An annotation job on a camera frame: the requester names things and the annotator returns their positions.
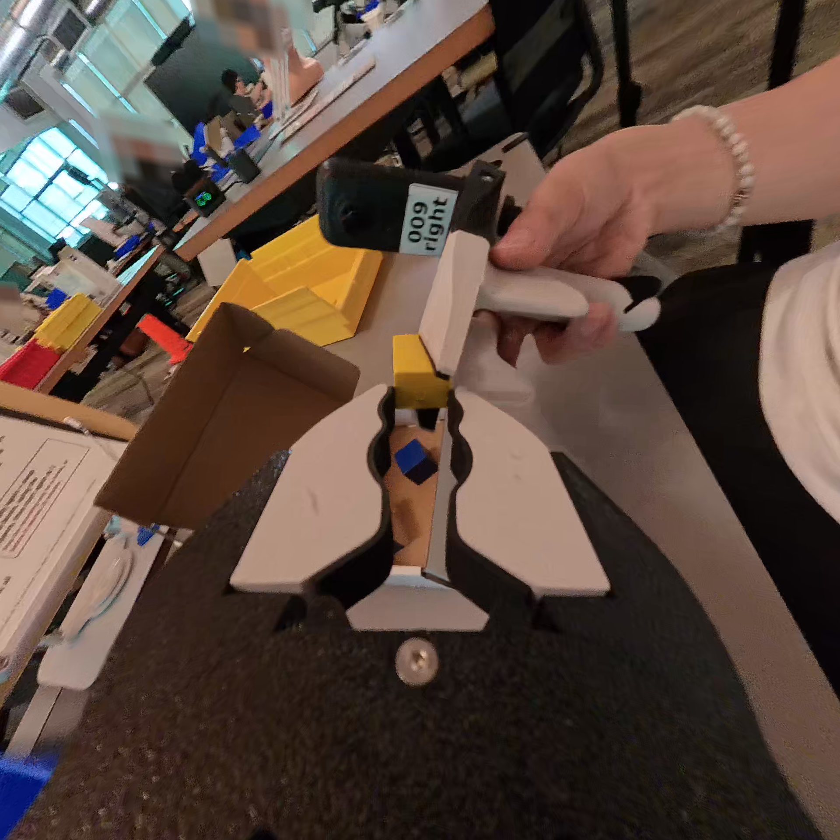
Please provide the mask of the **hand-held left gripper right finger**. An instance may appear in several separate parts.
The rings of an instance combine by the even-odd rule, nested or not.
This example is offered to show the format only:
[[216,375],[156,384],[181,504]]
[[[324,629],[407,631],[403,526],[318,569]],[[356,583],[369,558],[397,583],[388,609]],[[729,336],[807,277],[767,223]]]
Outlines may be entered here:
[[543,441],[464,387],[450,396],[448,431],[454,588],[480,607],[605,596],[611,584]]

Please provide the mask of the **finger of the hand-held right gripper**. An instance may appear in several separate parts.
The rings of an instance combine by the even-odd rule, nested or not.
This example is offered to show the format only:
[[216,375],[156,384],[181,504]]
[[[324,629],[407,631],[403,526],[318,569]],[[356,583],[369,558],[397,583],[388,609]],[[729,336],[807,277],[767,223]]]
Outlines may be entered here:
[[485,279],[489,242],[476,234],[454,231],[437,263],[418,334],[441,375],[454,375]]

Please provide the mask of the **yellow cube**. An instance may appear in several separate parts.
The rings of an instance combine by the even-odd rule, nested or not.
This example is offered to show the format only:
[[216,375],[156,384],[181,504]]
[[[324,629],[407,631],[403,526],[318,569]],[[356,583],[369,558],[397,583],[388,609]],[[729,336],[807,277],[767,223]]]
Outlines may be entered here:
[[396,409],[446,407],[449,378],[437,373],[419,335],[398,334],[392,337],[392,368]]

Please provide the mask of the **wooden cube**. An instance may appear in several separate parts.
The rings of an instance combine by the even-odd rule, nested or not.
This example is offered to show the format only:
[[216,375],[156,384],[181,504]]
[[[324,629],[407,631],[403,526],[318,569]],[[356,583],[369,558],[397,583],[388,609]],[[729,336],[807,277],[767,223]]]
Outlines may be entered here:
[[395,543],[408,550],[425,534],[424,515],[417,512],[415,503],[410,498],[401,498],[391,502],[392,531]]

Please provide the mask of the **yellow plastic bin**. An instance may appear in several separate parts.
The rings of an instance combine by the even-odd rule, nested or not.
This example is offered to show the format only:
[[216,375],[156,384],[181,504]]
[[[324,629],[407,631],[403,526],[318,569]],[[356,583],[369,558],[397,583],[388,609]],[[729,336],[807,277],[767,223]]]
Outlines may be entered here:
[[381,251],[331,245],[313,216],[241,259],[187,334],[197,341],[232,303],[324,347],[351,339],[382,265]]

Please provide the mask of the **white cardboard mailer box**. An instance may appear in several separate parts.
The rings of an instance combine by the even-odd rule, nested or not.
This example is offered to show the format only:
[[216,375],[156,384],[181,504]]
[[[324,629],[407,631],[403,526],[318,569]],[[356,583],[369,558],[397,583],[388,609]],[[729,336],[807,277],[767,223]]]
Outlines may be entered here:
[[196,531],[270,457],[284,455],[284,466],[310,428],[357,396],[360,377],[356,365],[329,350],[224,304],[96,505],[140,526]]

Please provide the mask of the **blue cube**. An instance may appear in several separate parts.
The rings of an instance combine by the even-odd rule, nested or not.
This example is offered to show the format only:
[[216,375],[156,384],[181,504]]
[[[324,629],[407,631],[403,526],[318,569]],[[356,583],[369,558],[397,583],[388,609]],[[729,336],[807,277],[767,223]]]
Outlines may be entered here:
[[416,437],[395,451],[394,461],[401,474],[417,486],[438,472],[437,461]]

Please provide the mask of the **person's right hand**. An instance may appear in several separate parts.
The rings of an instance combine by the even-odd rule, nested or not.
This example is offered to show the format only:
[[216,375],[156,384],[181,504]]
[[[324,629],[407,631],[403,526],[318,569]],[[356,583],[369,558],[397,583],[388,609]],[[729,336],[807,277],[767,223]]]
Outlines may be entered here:
[[731,154],[708,121],[624,129],[563,157],[490,258],[506,270],[623,277],[651,236],[718,226],[732,184]]

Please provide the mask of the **black device with green display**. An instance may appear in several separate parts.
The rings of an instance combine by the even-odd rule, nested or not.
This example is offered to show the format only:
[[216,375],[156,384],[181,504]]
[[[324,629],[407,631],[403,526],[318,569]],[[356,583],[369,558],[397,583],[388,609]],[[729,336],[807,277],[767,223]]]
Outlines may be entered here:
[[187,205],[199,216],[212,216],[219,207],[226,203],[224,191],[210,178],[203,175],[190,185],[183,193]]

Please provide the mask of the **orange traffic cone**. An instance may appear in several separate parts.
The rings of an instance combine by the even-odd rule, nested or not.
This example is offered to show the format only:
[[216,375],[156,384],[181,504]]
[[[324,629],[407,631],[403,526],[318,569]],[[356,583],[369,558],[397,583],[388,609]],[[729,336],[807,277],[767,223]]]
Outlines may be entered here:
[[193,348],[193,344],[181,336],[179,332],[152,314],[145,314],[139,320],[137,329],[168,354],[170,365],[183,363]]

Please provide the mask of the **black office chair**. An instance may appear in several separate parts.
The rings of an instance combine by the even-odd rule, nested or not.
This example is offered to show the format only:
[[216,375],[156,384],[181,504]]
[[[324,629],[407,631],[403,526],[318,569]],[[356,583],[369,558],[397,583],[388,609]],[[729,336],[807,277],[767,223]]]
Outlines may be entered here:
[[604,59],[583,1],[489,1],[495,84],[510,125],[538,156],[557,150],[598,92]]

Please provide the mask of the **printed instruction sheet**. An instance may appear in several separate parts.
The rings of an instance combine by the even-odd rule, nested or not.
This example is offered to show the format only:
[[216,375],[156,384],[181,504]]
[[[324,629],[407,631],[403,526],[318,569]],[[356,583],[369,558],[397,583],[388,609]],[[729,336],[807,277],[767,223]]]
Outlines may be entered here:
[[126,442],[13,414],[1,422],[2,669],[30,645],[82,552]]

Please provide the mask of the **small yellow storage bin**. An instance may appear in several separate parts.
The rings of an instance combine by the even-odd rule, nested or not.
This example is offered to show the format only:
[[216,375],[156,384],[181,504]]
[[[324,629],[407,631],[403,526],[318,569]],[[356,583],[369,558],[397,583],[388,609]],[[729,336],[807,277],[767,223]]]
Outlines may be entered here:
[[34,332],[33,341],[58,354],[67,352],[99,318],[102,308],[80,292],[64,300]]

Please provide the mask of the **small red storage bin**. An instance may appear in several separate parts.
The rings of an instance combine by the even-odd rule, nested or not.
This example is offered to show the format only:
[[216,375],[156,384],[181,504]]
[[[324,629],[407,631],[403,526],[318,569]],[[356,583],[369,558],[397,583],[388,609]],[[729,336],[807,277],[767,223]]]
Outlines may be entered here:
[[35,390],[58,364],[62,353],[35,338],[30,339],[1,363],[1,382]]

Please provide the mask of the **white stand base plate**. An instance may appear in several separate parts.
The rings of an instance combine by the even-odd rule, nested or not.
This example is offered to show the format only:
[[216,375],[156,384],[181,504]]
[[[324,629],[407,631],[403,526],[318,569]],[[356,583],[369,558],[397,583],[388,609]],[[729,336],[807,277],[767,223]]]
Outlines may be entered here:
[[139,526],[120,521],[120,531],[104,547],[58,629],[45,640],[38,669],[40,686],[85,690],[97,680],[154,564],[169,529],[139,547]]

